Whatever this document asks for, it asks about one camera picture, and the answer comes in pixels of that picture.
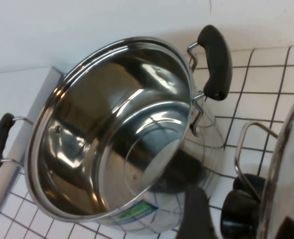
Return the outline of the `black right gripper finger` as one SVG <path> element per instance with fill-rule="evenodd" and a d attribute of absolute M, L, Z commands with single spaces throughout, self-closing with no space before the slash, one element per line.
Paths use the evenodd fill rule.
<path fill-rule="evenodd" d="M 216 239 L 205 191 L 189 186 L 185 192 L 183 219 L 178 230 L 179 239 Z"/>

